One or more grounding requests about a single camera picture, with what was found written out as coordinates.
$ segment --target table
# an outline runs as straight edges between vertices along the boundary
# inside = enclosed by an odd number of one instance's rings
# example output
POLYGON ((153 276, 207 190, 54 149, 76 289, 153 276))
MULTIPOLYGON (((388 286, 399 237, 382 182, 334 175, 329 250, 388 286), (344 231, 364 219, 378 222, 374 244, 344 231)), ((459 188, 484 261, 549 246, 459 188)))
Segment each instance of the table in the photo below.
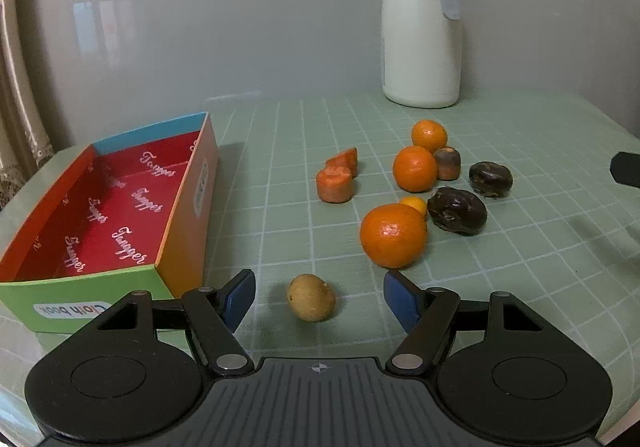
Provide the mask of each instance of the table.
MULTIPOLYGON (((236 332, 257 359, 377 355, 404 337, 381 293, 385 271, 363 254, 358 225, 404 192, 391 175, 394 155, 411 145, 416 120, 443 123, 468 167, 510 167, 511 195, 484 199, 479 236, 429 223, 423 258, 405 274, 421 287, 443 286, 464 299, 508 290, 526 301, 609 372, 614 396, 603 430, 640 397, 640 191, 608 171, 618 151, 640 152, 637 138, 582 98, 564 94, 470 91, 450 108, 419 110, 381 93, 344 98, 217 104, 210 109, 220 147, 204 280, 221 286, 241 268, 257 278, 255 303, 236 332), (318 200, 314 177, 325 159, 356 146, 357 194, 346 204, 318 200), (285 291, 314 272, 337 296, 334 318, 305 323, 285 291)), ((0 250, 36 200, 78 153, 58 153, 0 213, 0 250)), ((423 196, 427 199, 430 193, 423 196)), ((181 334, 162 340, 186 348, 181 334)), ((480 340, 465 332, 456 348, 480 340)), ((63 336, 28 331, 0 303, 0 430, 18 445, 41 438, 24 402, 24 379, 63 336)))

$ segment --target thermos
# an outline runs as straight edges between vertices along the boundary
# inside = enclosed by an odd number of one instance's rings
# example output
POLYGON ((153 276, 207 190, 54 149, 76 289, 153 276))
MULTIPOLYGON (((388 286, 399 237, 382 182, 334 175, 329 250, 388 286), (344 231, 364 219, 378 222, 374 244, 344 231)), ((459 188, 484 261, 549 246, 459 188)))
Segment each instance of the thermos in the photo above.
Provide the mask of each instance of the thermos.
POLYGON ((398 104, 441 108, 460 94, 460 0, 382 0, 382 88, 398 104))

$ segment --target green box side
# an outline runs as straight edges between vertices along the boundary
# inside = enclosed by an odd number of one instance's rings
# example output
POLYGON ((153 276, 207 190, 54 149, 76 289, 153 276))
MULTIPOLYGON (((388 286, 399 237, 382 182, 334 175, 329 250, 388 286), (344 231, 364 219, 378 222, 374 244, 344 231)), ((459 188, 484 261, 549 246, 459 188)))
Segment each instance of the green box side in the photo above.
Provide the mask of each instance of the green box side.
POLYGON ((123 268, 59 279, 0 283, 0 300, 34 332, 74 333, 88 318, 47 318, 35 304, 106 302, 114 304, 132 290, 148 290, 153 299, 173 299, 154 265, 123 268))

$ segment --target carrot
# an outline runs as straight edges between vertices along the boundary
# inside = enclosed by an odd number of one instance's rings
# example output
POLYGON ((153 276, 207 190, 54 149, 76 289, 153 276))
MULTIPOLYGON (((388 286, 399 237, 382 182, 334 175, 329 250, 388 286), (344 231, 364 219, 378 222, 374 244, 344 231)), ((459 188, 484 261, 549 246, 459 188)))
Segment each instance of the carrot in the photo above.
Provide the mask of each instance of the carrot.
POLYGON ((351 171, 351 177, 356 178, 358 175, 358 150, 351 148, 332 156, 324 163, 325 167, 347 167, 351 171))
POLYGON ((353 197, 353 178, 348 168, 325 167, 316 174, 318 198, 329 203, 348 202, 353 197))

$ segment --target colorful box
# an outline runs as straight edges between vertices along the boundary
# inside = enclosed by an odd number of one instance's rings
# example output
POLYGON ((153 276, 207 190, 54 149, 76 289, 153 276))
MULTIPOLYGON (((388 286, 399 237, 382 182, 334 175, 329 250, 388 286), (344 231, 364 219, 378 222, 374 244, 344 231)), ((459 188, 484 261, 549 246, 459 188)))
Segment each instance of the colorful box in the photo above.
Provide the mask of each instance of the colorful box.
POLYGON ((0 259, 0 300, 32 331, 73 333, 132 290, 200 286, 217 164, 205 112, 89 145, 0 259))

